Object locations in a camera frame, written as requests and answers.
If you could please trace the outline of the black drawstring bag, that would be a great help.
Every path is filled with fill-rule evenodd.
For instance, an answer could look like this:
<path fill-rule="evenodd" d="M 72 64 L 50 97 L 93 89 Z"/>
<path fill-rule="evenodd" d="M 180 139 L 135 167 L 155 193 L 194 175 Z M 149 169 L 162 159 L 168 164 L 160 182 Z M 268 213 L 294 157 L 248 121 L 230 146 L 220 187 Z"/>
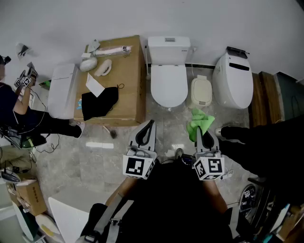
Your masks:
<path fill-rule="evenodd" d="M 84 121 L 95 117 L 98 118 L 106 116 L 118 102 L 118 90 L 123 88 L 123 83 L 114 87 L 107 87 L 98 97 L 96 97 L 92 92 L 82 94 L 81 107 Z"/>

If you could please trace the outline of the white smart toilet black panel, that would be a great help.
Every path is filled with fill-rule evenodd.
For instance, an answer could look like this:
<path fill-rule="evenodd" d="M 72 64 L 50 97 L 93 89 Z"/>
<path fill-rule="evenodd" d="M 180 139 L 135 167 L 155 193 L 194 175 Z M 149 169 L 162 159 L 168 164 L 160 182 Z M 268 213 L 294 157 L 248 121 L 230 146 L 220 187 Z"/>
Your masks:
<path fill-rule="evenodd" d="M 247 52 L 227 47 L 212 75 L 212 89 L 217 103 L 226 108 L 246 109 L 253 97 L 253 76 Z"/>

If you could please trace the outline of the person's black clothed body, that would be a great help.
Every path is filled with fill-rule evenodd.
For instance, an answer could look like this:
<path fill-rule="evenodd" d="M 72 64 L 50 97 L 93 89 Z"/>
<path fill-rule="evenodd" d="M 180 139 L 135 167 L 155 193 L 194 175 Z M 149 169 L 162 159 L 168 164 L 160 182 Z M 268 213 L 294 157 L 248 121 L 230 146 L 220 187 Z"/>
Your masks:
<path fill-rule="evenodd" d="M 76 243 L 232 243 L 227 209 L 209 203 L 202 181 L 183 162 L 156 163 L 139 195 L 96 203 Z"/>

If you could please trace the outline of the green cloth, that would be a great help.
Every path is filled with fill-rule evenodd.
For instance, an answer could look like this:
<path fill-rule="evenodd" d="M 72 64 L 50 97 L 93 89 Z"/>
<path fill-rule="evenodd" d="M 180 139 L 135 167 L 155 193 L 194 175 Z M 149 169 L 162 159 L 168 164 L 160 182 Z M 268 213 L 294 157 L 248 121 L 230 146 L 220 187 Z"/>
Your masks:
<path fill-rule="evenodd" d="M 205 112 L 197 108 L 192 109 L 191 114 L 192 114 L 192 119 L 190 122 L 187 123 L 186 129 L 189 134 L 189 139 L 192 142 L 196 142 L 197 128 L 200 127 L 202 131 L 202 135 L 204 135 L 211 126 L 211 124 L 214 122 L 215 117 L 211 115 L 207 115 Z"/>

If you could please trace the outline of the white toilet body with tank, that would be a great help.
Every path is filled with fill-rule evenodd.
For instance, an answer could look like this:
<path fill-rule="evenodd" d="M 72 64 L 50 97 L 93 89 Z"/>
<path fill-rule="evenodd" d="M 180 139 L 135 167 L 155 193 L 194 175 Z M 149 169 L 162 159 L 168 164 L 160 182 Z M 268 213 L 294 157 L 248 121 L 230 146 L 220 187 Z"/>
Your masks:
<path fill-rule="evenodd" d="M 148 37 L 152 65 L 184 65 L 190 47 L 189 37 Z"/>

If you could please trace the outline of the white water pipe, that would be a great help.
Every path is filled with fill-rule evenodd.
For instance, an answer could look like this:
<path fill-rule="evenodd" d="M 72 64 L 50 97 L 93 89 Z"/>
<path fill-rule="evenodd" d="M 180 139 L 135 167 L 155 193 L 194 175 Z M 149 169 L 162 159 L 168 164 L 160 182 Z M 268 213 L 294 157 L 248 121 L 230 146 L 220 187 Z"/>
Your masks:
<path fill-rule="evenodd" d="M 149 73 L 148 47 L 147 47 L 147 45 L 145 45 L 144 50 L 145 50 L 145 64 L 146 64 L 146 70 L 147 70 L 146 80 L 150 80 L 151 79 L 151 74 Z"/>

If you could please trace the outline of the black and green object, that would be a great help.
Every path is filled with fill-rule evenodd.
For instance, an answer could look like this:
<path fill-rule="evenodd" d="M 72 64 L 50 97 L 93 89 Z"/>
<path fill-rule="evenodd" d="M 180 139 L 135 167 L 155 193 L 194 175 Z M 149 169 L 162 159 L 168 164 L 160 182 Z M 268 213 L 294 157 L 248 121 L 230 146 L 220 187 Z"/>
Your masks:
<path fill-rule="evenodd" d="M 22 135 L 20 147 L 22 149 L 30 149 L 43 145 L 46 142 L 47 142 L 46 138 L 41 134 Z"/>

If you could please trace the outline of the round white foam-wrapped part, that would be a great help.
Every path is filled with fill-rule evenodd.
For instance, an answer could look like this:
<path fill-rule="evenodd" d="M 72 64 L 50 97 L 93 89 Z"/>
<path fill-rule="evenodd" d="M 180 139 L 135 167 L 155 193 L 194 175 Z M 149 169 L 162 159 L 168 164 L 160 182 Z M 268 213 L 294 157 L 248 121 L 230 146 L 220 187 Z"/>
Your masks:
<path fill-rule="evenodd" d="M 81 62 L 80 70 L 82 72 L 88 72 L 90 70 L 93 70 L 94 68 L 96 68 L 97 63 L 98 63 L 98 60 L 96 57 L 91 57 L 89 59 L 86 59 Z"/>

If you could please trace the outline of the small cardboard box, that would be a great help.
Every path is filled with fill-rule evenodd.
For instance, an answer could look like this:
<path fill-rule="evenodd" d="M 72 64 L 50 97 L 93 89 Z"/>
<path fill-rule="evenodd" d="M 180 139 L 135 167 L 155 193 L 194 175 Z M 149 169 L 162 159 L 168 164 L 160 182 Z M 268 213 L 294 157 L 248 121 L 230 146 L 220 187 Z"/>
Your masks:
<path fill-rule="evenodd" d="M 37 216 L 47 211 L 42 191 L 36 179 L 23 180 L 19 183 L 6 183 L 6 187 L 12 202 L 17 207 L 21 206 L 25 212 Z"/>

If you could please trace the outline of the person's left forearm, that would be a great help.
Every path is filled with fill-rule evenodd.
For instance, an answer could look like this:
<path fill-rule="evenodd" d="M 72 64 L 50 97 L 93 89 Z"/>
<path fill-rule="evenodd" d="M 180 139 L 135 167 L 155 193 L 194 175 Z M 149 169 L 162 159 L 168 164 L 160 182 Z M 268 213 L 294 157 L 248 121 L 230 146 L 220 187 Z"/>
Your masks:
<path fill-rule="evenodd" d="M 117 204 L 119 207 L 127 200 L 135 199 L 141 192 L 142 182 L 144 182 L 142 179 L 127 177 L 110 195 L 105 205 L 111 206 L 112 204 Z"/>

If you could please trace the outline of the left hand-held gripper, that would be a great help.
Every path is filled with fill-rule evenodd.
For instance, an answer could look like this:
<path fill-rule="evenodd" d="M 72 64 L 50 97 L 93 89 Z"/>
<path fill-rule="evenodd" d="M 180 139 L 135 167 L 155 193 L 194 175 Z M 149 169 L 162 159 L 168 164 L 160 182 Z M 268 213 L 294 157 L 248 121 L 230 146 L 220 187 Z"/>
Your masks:
<path fill-rule="evenodd" d="M 123 155 L 123 174 L 137 179 L 147 179 L 156 164 L 156 122 L 145 121 L 129 137 L 126 155 Z"/>

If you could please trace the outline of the white toilet lid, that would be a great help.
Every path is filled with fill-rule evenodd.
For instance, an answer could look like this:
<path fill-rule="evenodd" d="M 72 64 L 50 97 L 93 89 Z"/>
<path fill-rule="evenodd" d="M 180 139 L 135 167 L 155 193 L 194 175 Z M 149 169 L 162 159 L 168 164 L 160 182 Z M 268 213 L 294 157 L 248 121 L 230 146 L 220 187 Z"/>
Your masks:
<path fill-rule="evenodd" d="M 188 95 L 186 66 L 152 65 L 151 93 L 162 107 L 173 108 L 181 105 Z"/>

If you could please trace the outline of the large cardboard box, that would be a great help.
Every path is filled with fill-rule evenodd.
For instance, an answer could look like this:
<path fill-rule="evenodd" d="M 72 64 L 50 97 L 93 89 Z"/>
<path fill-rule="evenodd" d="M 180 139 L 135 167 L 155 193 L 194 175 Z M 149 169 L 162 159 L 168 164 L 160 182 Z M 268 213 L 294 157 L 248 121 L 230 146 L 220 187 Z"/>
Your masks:
<path fill-rule="evenodd" d="M 86 86 L 88 75 L 104 88 L 118 87 L 118 101 L 103 117 L 87 120 L 90 124 L 106 126 L 137 126 L 146 120 L 146 67 L 139 35 L 100 41 L 101 48 L 130 46 L 131 51 L 123 55 L 99 57 L 98 64 L 105 60 L 112 61 L 110 72 L 105 76 L 94 76 L 95 70 L 81 72 L 78 81 L 74 119 L 83 121 L 82 105 L 78 102 L 82 94 L 89 92 Z"/>

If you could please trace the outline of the plastic-wrapped white pipe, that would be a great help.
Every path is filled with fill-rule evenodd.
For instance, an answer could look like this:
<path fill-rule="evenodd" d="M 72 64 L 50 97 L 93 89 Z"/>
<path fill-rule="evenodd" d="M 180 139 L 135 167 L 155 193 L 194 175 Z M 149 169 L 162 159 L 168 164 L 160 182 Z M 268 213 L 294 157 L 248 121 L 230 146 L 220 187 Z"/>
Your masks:
<path fill-rule="evenodd" d="M 94 50 L 91 53 L 93 57 L 103 57 L 112 55 L 126 55 L 132 50 L 132 46 L 118 46 L 118 47 L 107 47 Z"/>

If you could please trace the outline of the cream toilet seat lid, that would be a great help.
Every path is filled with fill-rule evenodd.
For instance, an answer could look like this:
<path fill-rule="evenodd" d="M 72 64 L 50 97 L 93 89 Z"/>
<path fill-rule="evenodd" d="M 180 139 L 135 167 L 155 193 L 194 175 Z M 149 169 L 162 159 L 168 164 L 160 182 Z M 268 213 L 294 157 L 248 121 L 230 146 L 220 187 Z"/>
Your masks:
<path fill-rule="evenodd" d="M 202 109 L 212 102 L 212 85 L 206 76 L 197 75 L 191 82 L 186 106 L 189 109 Z"/>

